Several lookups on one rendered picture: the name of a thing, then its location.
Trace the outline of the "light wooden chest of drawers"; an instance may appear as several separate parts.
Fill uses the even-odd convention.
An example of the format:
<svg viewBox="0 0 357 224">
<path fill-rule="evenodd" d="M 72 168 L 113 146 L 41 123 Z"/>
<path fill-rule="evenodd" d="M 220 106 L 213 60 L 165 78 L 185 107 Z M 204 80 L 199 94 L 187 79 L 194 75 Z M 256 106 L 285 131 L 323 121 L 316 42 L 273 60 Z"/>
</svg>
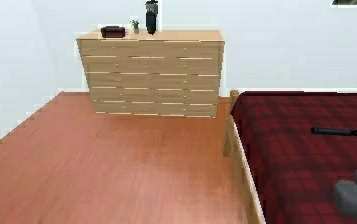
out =
<svg viewBox="0 0 357 224">
<path fill-rule="evenodd" d="M 216 116 L 225 41 L 217 30 L 128 31 L 77 39 L 98 113 Z"/>
</svg>

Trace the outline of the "tall black vase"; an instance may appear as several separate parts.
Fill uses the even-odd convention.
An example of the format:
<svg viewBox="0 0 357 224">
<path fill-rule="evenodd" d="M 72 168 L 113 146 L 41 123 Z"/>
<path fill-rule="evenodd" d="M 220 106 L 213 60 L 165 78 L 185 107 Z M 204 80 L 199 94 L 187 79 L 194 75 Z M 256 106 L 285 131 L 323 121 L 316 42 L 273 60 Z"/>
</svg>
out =
<svg viewBox="0 0 357 224">
<path fill-rule="evenodd" d="M 145 7 L 147 32 L 153 35 L 157 30 L 158 1 L 147 0 Z"/>
</svg>

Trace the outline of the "dark brown box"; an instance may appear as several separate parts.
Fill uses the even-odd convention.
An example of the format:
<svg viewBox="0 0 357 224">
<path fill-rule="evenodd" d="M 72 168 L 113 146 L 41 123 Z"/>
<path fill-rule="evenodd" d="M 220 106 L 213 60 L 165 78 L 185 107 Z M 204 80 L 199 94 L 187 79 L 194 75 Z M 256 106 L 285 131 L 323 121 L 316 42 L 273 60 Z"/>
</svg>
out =
<svg viewBox="0 0 357 224">
<path fill-rule="evenodd" d="M 125 28 L 120 26 L 105 26 L 101 28 L 103 38 L 123 38 L 126 35 Z"/>
</svg>

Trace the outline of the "bed with dark red cover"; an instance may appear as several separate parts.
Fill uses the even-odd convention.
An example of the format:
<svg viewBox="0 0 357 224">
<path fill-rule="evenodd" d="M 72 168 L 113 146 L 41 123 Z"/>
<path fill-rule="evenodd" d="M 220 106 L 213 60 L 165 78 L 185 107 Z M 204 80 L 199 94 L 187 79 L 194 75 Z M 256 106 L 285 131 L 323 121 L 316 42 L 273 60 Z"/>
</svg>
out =
<svg viewBox="0 0 357 224">
<path fill-rule="evenodd" d="M 234 159 L 248 224 L 357 224 L 336 206 L 334 186 L 357 170 L 357 93 L 230 93 L 223 153 Z"/>
</svg>

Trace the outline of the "framed wall picture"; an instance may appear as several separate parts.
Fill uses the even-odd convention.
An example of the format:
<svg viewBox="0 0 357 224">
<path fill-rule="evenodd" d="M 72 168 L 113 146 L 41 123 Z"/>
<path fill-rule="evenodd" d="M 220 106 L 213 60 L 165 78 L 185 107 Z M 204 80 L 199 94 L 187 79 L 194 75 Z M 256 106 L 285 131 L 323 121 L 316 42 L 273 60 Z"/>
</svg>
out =
<svg viewBox="0 0 357 224">
<path fill-rule="evenodd" d="M 357 0 L 332 0 L 331 5 L 357 7 Z"/>
</svg>

